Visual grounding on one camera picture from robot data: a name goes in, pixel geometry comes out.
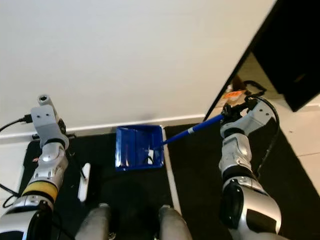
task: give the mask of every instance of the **blue dustpan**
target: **blue dustpan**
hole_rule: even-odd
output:
[[[164,165],[162,128],[159,125],[128,125],[116,128],[117,171],[161,168]]]

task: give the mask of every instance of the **white wall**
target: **white wall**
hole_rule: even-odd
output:
[[[69,128],[201,116],[274,2],[0,0],[0,126],[42,93]]]

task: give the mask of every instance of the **black floor mat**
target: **black floor mat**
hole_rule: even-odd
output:
[[[170,138],[189,127],[166,127],[166,136]],[[270,121],[250,135],[254,168],[264,156],[274,132],[275,122]],[[182,214],[193,240],[232,239],[218,218],[221,147],[219,124],[168,145]],[[260,183],[281,209],[281,235],[290,240],[320,239],[319,195],[282,133],[262,168]]]
[[[62,216],[63,227],[75,235],[90,209],[98,203],[108,203],[112,210],[110,228],[116,232],[117,240],[153,240],[159,228],[159,208],[163,204],[172,205],[166,169],[116,172],[115,144],[115,134],[78,137],[71,141],[77,159],[91,163],[88,198],[85,204],[78,200],[80,174],[75,163],[70,162],[55,210]],[[40,153],[39,142],[31,142],[24,159],[20,192],[33,175],[37,163],[32,161]],[[64,239],[68,238],[62,235],[60,240]]]

